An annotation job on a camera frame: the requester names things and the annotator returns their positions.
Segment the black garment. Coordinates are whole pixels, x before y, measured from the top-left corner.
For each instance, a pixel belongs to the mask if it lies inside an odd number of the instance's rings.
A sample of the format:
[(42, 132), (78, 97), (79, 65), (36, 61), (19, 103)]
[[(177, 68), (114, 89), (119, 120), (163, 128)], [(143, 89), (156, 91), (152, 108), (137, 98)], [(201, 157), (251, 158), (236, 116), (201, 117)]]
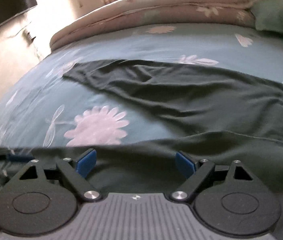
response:
[(283, 239), (283, 84), (145, 60), (0, 103), (0, 239)]

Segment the blue floral bed sheet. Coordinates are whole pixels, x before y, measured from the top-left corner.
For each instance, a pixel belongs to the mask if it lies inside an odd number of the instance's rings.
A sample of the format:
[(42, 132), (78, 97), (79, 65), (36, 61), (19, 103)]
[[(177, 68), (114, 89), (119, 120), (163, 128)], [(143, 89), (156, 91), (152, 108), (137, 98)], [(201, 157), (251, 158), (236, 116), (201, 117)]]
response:
[(225, 24), (147, 25), (73, 42), (0, 102), (0, 147), (283, 141), (283, 36)]

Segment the green pillow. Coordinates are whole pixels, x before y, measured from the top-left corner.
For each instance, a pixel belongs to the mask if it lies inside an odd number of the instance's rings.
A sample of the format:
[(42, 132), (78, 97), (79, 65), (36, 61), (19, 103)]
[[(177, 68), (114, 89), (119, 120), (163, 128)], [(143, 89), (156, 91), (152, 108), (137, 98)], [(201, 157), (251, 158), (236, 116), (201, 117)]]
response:
[(283, 34), (283, 0), (259, 0), (250, 8), (255, 28)]

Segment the pink floral quilt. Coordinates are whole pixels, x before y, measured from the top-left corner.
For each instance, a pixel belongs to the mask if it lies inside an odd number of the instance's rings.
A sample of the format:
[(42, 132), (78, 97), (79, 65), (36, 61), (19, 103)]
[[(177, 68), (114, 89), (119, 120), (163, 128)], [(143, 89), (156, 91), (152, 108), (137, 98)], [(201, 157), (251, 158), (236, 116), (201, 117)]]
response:
[(259, 0), (117, 0), (78, 18), (50, 40), (52, 51), (72, 42), (149, 24), (218, 23), (254, 27)]

